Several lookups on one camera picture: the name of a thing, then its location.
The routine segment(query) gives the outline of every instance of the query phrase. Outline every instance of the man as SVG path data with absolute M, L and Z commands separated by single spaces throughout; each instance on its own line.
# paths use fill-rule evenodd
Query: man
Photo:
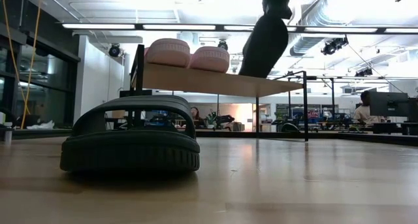
M 374 123 L 381 123 L 385 120 L 381 116 L 371 116 L 370 115 L 370 93 L 369 91 L 364 91 L 360 95 L 361 106 L 359 106 L 354 111 L 354 119 L 358 120 L 360 124 L 365 125 L 366 127 L 373 127 Z

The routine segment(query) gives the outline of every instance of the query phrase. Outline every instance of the ceiling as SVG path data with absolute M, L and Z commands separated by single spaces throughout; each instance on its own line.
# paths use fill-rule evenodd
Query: ceiling
M 418 24 L 418 0 L 291 0 L 294 16 L 290 25 L 413 25 Z M 157 24 L 254 24 L 262 15 L 261 0 L 42 0 L 42 8 L 59 21 L 74 23 L 157 23 Z M 226 39 L 232 58 L 240 52 L 249 33 L 101 31 L 96 37 L 142 37 L 149 46 L 160 38 L 184 39 L 195 50 L 199 46 L 215 46 Z M 332 37 L 290 35 L 286 53 L 277 62 L 273 75 L 287 71 L 307 70 L 310 75 L 354 76 L 355 72 L 373 65 L 385 76 L 418 76 L 399 66 L 415 61 L 418 37 L 411 35 L 349 35 L 350 46 L 334 55 L 320 51 Z M 122 44 L 134 53 L 137 44 Z M 299 48 L 299 56 L 292 51 Z

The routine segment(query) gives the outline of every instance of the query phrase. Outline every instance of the person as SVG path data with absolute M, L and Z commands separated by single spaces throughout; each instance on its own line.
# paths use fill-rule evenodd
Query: person
M 371 116 L 370 115 L 370 92 L 364 91 L 360 95 L 361 106 L 359 106 L 354 111 L 354 119 L 358 120 L 360 124 L 365 125 L 366 127 L 373 127 L 374 123 L 384 122 L 384 118 L 381 116 Z
M 195 123 L 196 128 L 206 127 L 204 120 L 199 115 L 199 109 L 197 107 L 191 108 L 191 117 L 193 118 L 193 122 Z

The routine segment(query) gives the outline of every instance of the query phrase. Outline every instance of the white shirt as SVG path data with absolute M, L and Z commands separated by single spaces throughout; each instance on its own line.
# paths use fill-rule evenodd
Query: white shirt
M 354 111 L 354 119 L 362 120 L 366 123 L 366 126 L 371 127 L 374 123 L 380 123 L 383 118 L 381 116 L 371 116 L 370 106 L 359 106 Z

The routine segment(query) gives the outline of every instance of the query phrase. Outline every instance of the cable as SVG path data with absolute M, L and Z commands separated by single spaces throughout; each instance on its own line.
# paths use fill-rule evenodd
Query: cable
M 7 29 L 7 35 L 8 35 L 8 44 L 10 45 L 10 52 L 12 54 L 13 67 L 14 67 L 14 71 L 15 71 L 16 78 L 18 79 L 18 86 L 20 87 L 20 93 L 22 94 L 22 98 L 23 98 L 24 103 L 25 103 L 24 112 L 27 112 L 28 114 L 30 114 L 30 111 L 27 108 L 27 103 L 26 103 L 26 99 L 25 99 L 24 89 L 20 85 L 20 77 L 19 77 L 18 65 L 16 64 L 16 58 L 14 57 L 13 43 L 12 43 L 12 35 L 10 34 L 10 27 L 8 26 L 8 16 L 7 16 L 6 0 L 3 0 L 3 10 L 5 11 L 5 21 L 6 21 L 6 29 Z
M 25 108 L 27 108 L 27 100 L 29 99 L 29 92 L 30 92 L 30 86 L 31 86 L 31 77 L 32 77 L 32 68 L 33 68 L 33 62 L 35 60 L 35 51 L 37 49 L 37 37 L 38 37 L 38 28 L 39 28 L 39 18 L 40 18 L 40 6 L 41 6 L 42 0 L 39 0 L 38 3 L 38 15 L 37 15 L 37 22 L 35 25 L 35 36 L 33 37 L 33 50 L 32 50 L 32 60 L 31 60 L 31 66 L 29 69 L 29 77 L 27 79 L 27 91 L 26 91 L 26 100 L 25 100 Z M 24 111 L 24 116 L 22 118 L 22 124 L 20 126 L 21 129 L 24 128 L 25 125 L 25 119 L 26 119 L 26 111 Z
M 366 65 L 368 65 L 368 67 L 370 67 L 374 72 L 376 72 L 378 75 L 380 75 L 380 77 L 382 77 L 382 79 L 384 79 L 384 80 L 386 80 L 386 82 L 388 83 L 388 84 L 390 84 L 390 85 L 392 85 L 394 88 L 396 88 L 399 92 L 401 92 L 401 93 L 404 93 L 402 90 L 400 90 L 398 87 L 396 87 L 394 84 L 392 84 L 390 81 L 388 81 L 383 75 L 381 75 L 380 73 L 378 73 L 377 72 L 377 70 L 375 70 L 375 68 L 373 68 L 372 66 L 371 66 L 371 64 L 369 64 L 366 60 L 364 60 L 361 56 L 360 56 L 360 54 L 358 53 L 358 52 L 356 52 L 355 50 L 354 50 L 354 48 L 353 47 L 351 47 L 351 45 L 350 44 L 348 44 L 348 46 L 351 48 L 351 50 L 355 53 L 355 54 L 357 54 L 358 55 L 358 57 L 359 58 L 361 58 L 363 61 L 364 61 L 364 63 L 366 64 Z

